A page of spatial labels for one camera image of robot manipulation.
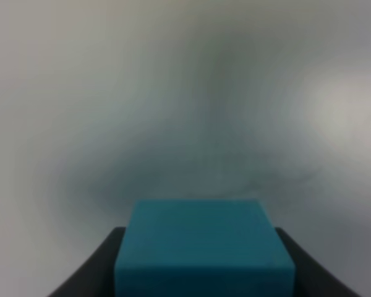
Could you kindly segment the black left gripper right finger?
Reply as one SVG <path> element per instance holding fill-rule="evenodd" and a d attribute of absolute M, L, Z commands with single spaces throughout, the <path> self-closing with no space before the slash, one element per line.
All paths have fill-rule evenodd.
<path fill-rule="evenodd" d="M 275 228 L 296 267 L 295 297 L 359 297 L 301 248 L 282 228 Z"/>

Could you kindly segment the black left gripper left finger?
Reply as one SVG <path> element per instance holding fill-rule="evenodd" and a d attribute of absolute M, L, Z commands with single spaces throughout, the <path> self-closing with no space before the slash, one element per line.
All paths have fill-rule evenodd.
<path fill-rule="evenodd" d="M 50 295 L 114 296 L 114 265 L 125 232 L 125 227 L 115 227 L 96 251 Z"/>

